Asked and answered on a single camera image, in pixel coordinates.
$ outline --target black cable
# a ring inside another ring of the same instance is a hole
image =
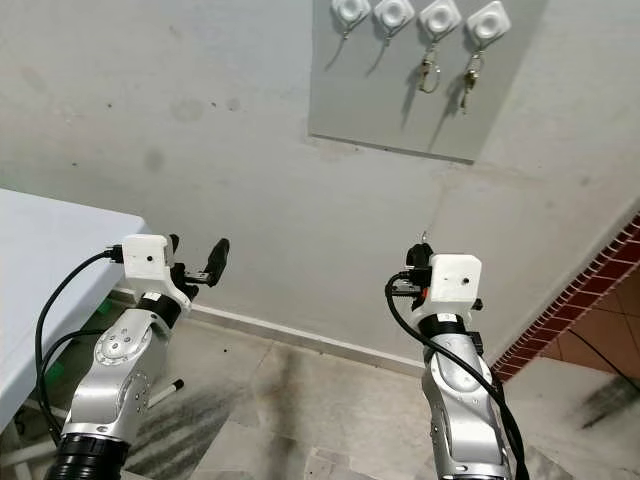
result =
[[[432,350],[438,352],[442,356],[457,364],[465,372],[471,375],[471,377],[473,377],[473,379],[487,391],[489,396],[496,402],[496,404],[500,408],[500,416],[502,417],[505,435],[507,436],[507,440],[509,441],[509,445],[511,446],[511,451],[513,452],[513,455],[516,459],[516,480],[529,480],[529,472],[527,471],[527,467],[525,465],[522,435],[520,434],[520,429],[518,428],[518,424],[516,423],[511,410],[509,410],[509,407],[505,402],[504,393],[496,390],[493,386],[491,386],[491,384],[487,382],[480,373],[478,373],[462,358],[458,357],[456,354],[452,353],[441,345],[438,345],[430,338],[411,328],[411,326],[402,318],[402,315],[400,315],[400,313],[398,312],[395,302],[393,301],[393,284],[397,280],[406,280],[407,278],[408,272],[397,273],[389,279],[384,288],[387,305],[389,306],[389,310],[391,311],[391,315],[393,316],[394,320],[400,325],[400,327],[402,327],[405,332],[418,340],[420,343],[428,346]]]
[[[607,362],[607,365],[609,365],[611,368],[613,368],[618,375],[620,375],[622,378],[624,378],[627,381],[627,383],[629,383],[629,385],[631,385],[631,387],[636,392],[640,393],[640,387],[638,387],[638,385],[636,385],[633,380],[631,380],[624,373],[622,373],[622,371],[618,367],[616,367],[613,363],[611,363],[607,357],[605,357],[602,353],[600,353],[600,351],[596,347],[591,345],[591,343],[589,343],[586,338],[584,338],[582,335],[574,332],[572,329],[569,329],[568,331],[569,331],[570,334],[572,334],[572,335],[578,337],[580,340],[582,340],[582,343],[584,343],[587,347],[589,347],[591,350],[593,350],[601,359],[603,359],[605,362]]]
[[[86,259],[76,268],[74,268],[69,275],[65,277],[65,279],[58,285],[58,287],[53,291],[47,302],[42,307],[40,312],[40,316],[38,317],[38,323],[36,324],[36,338],[35,338],[35,350],[36,350],[36,392],[38,394],[38,404],[40,405],[40,410],[45,417],[45,420],[48,424],[49,434],[53,439],[54,443],[57,445],[60,440],[60,426],[56,421],[55,417],[51,413],[51,406],[49,405],[49,398],[46,394],[46,387],[44,384],[44,373],[42,370],[42,329],[44,326],[44,319],[49,313],[51,309],[51,305],[58,298],[62,290],[73,280],[73,278],[78,275],[82,270],[91,265],[93,262],[100,260],[101,258],[112,258],[113,250],[105,250],[102,253],[98,253],[93,257]]]
[[[76,337],[82,337],[84,335],[102,335],[106,330],[76,330],[75,332],[71,332],[71,333],[67,333],[66,335],[60,337],[58,340],[55,341],[55,343],[53,345],[51,345],[51,348],[49,348],[49,350],[47,350],[47,353],[45,353],[43,359],[42,359],[42,370],[41,370],[41,375],[44,377],[45,374],[47,373],[47,367],[49,366],[49,361],[51,361],[51,357],[53,357],[53,354],[56,352],[56,350],[58,348],[60,348],[60,346],[65,343],[68,340],[71,340],[72,338],[76,338]],[[49,404],[49,395],[47,393],[47,383],[46,381],[44,382],[43,386],[42,386],[42,398],[46,399],[47,404]],[[51,406],[49,405],[47,407],[47,411],[49,412],[49,414],[51,415],[51,418],[54,419],[55,424],[58,426],[58,429],[60,429],[60,424],[58,423],[58,421],[56,420],[55,415],[53,415],[53,413],[51,412]]]

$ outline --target white baseboard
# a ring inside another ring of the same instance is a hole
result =
[[[109,298],[129,305],[134,303],[133,290],[127,288],[115,288],[109,295]],[[277,323],[266,322],[246,315],[205,307],[204,305],[194,304],[189,317],[219,327],[239,330],[258,337],[309,348],[318,352],[385,368],[405,375],[420,377],[424,370],[423,363],[409,358],[391,355],[352,343],[341,342],[333,338],[285,327]]]

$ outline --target red brick trim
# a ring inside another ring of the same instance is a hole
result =
[[[640,212],[493,364],[506,381],[640,265]]]

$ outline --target robotic arm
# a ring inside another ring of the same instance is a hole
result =
[[[387,284],[386,295],[396,320],[425,345],[422,388],[431,409],[430,435],[438,478],[510,480],[507,451],[487,390],[493,388],[488,385],[491,372],[481,358],[479,334],[467,331],[471,310],[482,308],[477,298],[481,262],[472,255],[434,254],[422,243],[409,250],[406,264],[406,271]],[[408,324],[395,308],[392,297],[397,296],[414,299]],[[477,376],[484,379],[484,385]],[[521,444],[519,432],[517,439]],[[514,450],[520,447],[512,445]],[[518,472],[522,475],[517,478],[528,479],[523,454],[521,460]]]
[[[229,241],[220,240],[207,266],[185,272],[174,263],[178,237],[132,235],[122,244],[125,278],[137,305],[98,339],[93,364],[76,389],[47,480],[120,478],[148,407],[151,385],[166,360],[171,329],[191,310],[194,283],[215,285]]]

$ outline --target white table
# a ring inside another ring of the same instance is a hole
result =
[[[0,189],[0,431],[35,387],[36,321],[53,290],[83,260],[146,231],[140,217]],[[43,351],[82,327],[122,274],[107,260],[81,272],[47,315]]]

